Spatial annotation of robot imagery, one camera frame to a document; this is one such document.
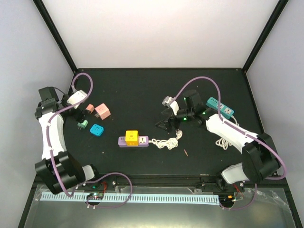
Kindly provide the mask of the green plug adapter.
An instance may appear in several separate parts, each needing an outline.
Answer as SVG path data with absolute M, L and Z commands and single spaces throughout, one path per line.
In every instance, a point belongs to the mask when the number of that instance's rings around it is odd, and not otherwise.
M 88 121 L 87 120 L 84 120 L 83 122 L 78 122 L 77 123 L 77 126 L 78 126 L 78 129 L 85 129 L 88 125 Z

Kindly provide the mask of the small pink charger plug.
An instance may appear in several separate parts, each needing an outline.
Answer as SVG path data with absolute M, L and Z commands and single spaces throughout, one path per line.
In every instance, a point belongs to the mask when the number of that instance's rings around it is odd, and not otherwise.
M 95 107 L 92 105 L 92 104 L 89 104 L 87 107 L 86 107 L 86 111 L 91 114 L 93 111 L 94 111 Z

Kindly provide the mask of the blue cube socket adapter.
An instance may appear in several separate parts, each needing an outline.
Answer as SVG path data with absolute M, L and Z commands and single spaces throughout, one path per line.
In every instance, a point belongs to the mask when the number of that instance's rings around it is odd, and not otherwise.
M 104 127 L 94 124 L 91 128 L 90 128 L 90 133 L 94 136 L 101 136 L 104 132 Z

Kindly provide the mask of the pink cube socket adapter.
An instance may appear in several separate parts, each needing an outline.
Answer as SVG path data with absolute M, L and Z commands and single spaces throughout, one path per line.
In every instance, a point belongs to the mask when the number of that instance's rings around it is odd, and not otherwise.
M 95 117 L 104 120 L 109 116 L 111 116 L 110 110 L 104 103 L 95 108 Z

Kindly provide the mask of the purple power strip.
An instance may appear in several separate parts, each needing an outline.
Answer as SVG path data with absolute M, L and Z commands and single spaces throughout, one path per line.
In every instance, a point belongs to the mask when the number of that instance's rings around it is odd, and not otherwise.
M 118 138 L 118 146 L 120 148 L 132 148 L 132 147 L 148 147 L 149 146 L 149 137 L 148 136 L 139 136 L 137 146 L 128 146 L 125 141 L 125 136 L 120 136 Z

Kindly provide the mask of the yellow cube socket adapter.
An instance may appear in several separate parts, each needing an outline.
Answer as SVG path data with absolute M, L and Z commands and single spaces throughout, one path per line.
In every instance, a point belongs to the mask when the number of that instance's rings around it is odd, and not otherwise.
M 127 130 L 125 132 L 125 142 L 128 147 L 139 145 L 139 135 L 137 130 Z

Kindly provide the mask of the teal power strip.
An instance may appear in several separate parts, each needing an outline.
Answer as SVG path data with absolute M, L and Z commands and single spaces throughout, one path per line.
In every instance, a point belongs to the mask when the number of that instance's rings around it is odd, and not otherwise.
M 226 106 L 225 104 L 222 104 L 218 102 L 218 100 L 214 97 L 210 97 L 207 100 L 206 105 L 210 108 L 213 108 L 215 110 L 220 110 L 220 113 L 222 114 L 223 117 L 225 117 L 226 119 L 230 119 L 233 114 L 234 114 L 234 110 L 229 108 L 228 106 Z

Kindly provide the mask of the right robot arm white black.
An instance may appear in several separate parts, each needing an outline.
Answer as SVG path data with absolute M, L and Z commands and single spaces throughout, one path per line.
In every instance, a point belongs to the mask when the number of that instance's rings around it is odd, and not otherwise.
M 242 155 L 242 161 L 225 168 L 216 179 L 220 191 L 228 191 L 234 183 L 251 181 L 260 183 L 277 171 L 281 166 L 276 147 L 270 135 L 257 134 L 240 127 L 236 121 L 230 121 L 233 111 L 211 97 L 206 103 L 202 102 L 196 90 L 186 91 L 183 95 L 186 108 L 181 109 L 176 100 L 167 96 L 162 101 L 166 109 L 162 112 L 165 119 L 156 126 L 168 132 L 176 130 L 176 137 L 162 140 L 168 148 L 177 145 L 182 132 L 182 122 L 204 127 L 208 132 L 220 137 L 217 145 L 227 149 L 234 146 Z

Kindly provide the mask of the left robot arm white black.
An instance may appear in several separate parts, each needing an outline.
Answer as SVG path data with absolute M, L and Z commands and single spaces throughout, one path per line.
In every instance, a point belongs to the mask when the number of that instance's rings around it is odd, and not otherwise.
M 39 102 L 35 118 L 38 120 L 43 135 L 42 160 L 35 164 L 35 171 L 53 194 L 85 184 L 92 190 L 102 184 L 94 165 L 82 166 L 67 150 L 64 140 L 64 120 L 71 116 L 81 126 L 85 125 L 88 110 L 81 110 L 79 105 L 87 93 L 76 90 L 72 95 L 64 94 L 60 99 L 52 86 L 40 89 Z

